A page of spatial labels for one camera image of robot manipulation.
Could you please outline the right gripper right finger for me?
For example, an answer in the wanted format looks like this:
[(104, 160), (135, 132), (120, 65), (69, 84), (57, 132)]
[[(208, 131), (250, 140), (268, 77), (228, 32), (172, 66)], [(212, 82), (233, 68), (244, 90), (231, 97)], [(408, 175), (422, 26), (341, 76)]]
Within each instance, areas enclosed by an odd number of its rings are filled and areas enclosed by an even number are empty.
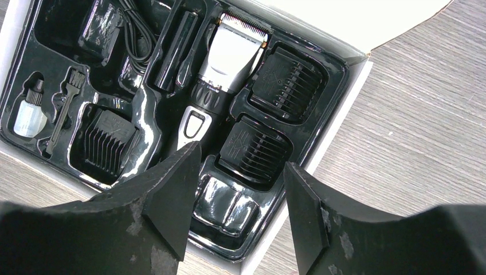
[(300, 274), (484, 274), (485, 206), (439, 205), (401, 217), (286, 163)]

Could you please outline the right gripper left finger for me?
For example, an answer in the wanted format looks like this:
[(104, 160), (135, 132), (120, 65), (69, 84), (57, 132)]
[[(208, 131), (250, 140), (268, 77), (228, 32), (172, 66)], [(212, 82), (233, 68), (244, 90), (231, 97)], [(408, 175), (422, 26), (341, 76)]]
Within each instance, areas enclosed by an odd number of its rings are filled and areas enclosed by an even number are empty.
[(88, 201), (1, 203), (2, 274), (176, 274), (202, 149), (191, 142)]

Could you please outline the black silver hair clipper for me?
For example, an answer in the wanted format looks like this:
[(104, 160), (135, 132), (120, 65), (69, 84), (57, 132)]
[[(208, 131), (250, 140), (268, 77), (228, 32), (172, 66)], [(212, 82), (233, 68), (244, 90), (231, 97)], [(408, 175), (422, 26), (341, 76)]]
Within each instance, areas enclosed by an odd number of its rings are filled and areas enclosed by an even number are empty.
[(255, 70), (269, 33), (263, 24), (243, 14), (227, 11), (220, 16), (189, 103), (167, 145), (167, 155), (190, 142), (207, 147), (226, 119), (233, 98)]

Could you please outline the white hair clipper box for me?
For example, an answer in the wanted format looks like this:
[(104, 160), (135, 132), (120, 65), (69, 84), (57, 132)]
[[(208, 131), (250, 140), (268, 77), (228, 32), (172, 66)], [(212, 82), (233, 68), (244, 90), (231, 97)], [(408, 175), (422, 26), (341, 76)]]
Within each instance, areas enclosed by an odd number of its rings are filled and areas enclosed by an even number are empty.
[[(346, 118), (356, 97), (366, 82), (373, 63), (369, 61), (372, 50), (397, 38), (423, 22), (440, 14), (452, 1), (236, 1), (241, 9), (253, 9), (250, 13), (263, 14), (268, 8), (271, 16), (299, 23), (322, 38), (326, 47), (340, 57), (347, 58), (350, 65), (350, 78), (345, 85), (343, 98), (331, 117), (329, 126), (321, 133), (317, 147), (308, 153), (310, 157), (303, 168), (313, 174), (336, 133)], [(35, 21), (35, 1), (10, 1), (1, 28), (1, 95), (5, 95), (8, 78), (14, 72), (15, 55), (20, 52), (20, 40), (27, 30), (28, 20)], [(51, 184), (65, 186), (72, 192), (85, 197), (99, 193), (98, 190), (79, 182), (67, 174), (57, 171), (40, 159), (9, 145), (1, 140), (1, 157), (10, 158), (16, 164), (24, 165), (27, 172), (36, 171), (38, 178), (49, 179)], [(202, 247), (188, 243), (187, 252), (198, 261), (206, 262), (223, 274), (253, 274), (277, 233), (288, 217), (287, 203), (279, 206), (276, 217), (271, 218), (263, 237), (241, 262), (230, 263)]]

